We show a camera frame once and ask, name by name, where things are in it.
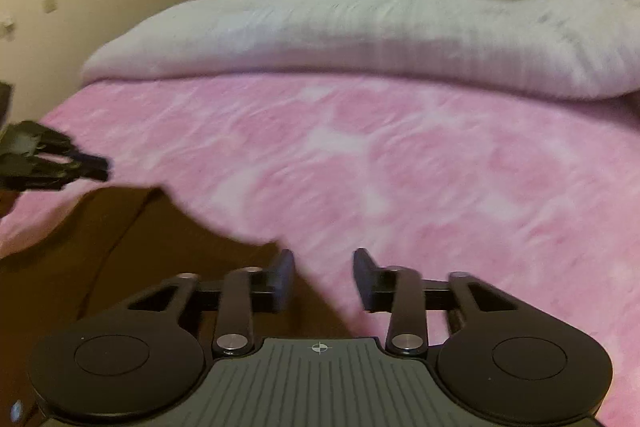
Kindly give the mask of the brown knit sweater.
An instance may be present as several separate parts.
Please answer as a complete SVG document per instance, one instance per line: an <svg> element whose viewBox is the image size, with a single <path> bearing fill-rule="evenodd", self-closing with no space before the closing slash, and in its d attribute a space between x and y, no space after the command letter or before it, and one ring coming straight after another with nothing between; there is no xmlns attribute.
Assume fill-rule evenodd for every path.
<svg viewBox="0 0 640 427"><path fill-rule="evenodd" d="M352 335L300 276L255 313L247 355L212 349L224 277L285 248L202 227L159 188L83 197L1 261L1 421L35 426L272 425L350 380Z"/></svg>

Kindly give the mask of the pink floral bed blanket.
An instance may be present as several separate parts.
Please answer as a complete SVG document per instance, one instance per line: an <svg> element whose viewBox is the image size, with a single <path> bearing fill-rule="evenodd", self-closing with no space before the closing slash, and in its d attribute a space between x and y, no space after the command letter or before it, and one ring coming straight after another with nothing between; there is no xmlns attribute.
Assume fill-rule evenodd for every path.
<svg viewBox="0 0 640 427"><path fill-rule="evenodd" d="M604 344L609 426L639 421L639 118L454 84L239 75L90 84L44 118L161 186L192 225L294 251L356 335L380 335L359 248L426 277L465 271Z"/></svg>

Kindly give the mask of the grey striped duvet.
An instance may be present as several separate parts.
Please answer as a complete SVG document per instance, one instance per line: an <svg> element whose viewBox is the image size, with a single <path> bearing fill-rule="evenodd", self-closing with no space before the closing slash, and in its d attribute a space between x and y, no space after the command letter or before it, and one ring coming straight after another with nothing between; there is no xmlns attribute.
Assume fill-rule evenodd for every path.
<svg viewBox="0 0 640 427"><path fill-rule="evenodd" d="M639 0L192 0L104 44L82 80L339 72L557 100L639 89Z"/></svg>

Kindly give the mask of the wall socket plate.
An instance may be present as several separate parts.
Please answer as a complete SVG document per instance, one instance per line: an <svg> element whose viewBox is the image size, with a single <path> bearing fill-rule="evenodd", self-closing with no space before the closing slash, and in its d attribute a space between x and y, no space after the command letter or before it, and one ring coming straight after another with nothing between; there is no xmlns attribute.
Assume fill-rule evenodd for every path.
<svg viewBox="0 0 640 427"><path fill-rule="evenodd" d="M56 11L58 9L58 0L43 0L42 9L47 14Z"/></svg>

